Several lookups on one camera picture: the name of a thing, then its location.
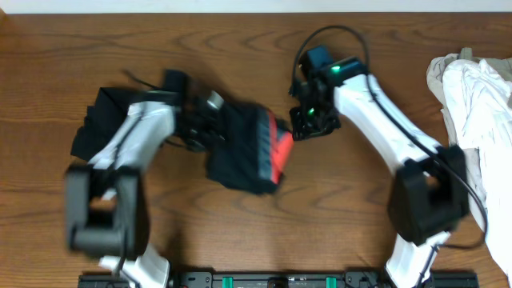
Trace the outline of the black pants with red waistband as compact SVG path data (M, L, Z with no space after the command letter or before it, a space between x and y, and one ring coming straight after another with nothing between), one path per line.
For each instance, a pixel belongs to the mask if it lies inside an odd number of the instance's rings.
M219 123L225 141L207 159L208 179L256 195L275 193L294 147L286 122L264 106L235 102L221 108Z

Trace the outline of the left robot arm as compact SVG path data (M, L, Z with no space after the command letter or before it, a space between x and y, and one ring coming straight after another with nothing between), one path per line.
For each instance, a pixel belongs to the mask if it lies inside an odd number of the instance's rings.
M223 139L218 115L225 102L215 90L179 70L161 86L138 80L98 96L90 125L122 121L99 152L66 171L66 241L69 250L98 258L101 272L85 272L80 287L173 287L170 260L149 243L150 217L143 175L168 138L204 151Z

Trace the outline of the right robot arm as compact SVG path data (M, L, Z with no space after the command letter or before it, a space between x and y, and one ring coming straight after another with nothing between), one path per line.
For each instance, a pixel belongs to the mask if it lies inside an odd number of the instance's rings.
M296 141L321 137L347 117L386 163L393 184L387 213L397 231L385 269L394 287L420 287L430 279L438 248L468 215L466 160L458 146L445 148L423 133L384 94L356 57L335 61L327 48L302 54L290 110Z

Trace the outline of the folded black garment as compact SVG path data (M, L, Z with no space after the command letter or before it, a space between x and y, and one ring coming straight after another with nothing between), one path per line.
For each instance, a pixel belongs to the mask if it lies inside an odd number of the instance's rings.
M94 104L86 109L83 125L76 132L70 154L84 161L91 160L123 124L135 96L135 90L101 87Z

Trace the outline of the white crumpled garment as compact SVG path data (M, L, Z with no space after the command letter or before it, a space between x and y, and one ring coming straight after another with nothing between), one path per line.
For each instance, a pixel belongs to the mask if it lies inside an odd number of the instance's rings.
M457 54L434 58L426 71L430 91L442 104L449 141L466 156L468 183L487 213L475 202L470 210L493 260L511 275L511 81L486 60L472 62Z

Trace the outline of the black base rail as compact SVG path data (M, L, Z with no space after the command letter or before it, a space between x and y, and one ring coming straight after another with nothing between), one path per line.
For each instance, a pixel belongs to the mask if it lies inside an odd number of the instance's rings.
M391 280L377 271L347 271L341 274L216 274L175 273L169 288L379 288L392 287ZM471 272L433 272L423 288L479 288Z

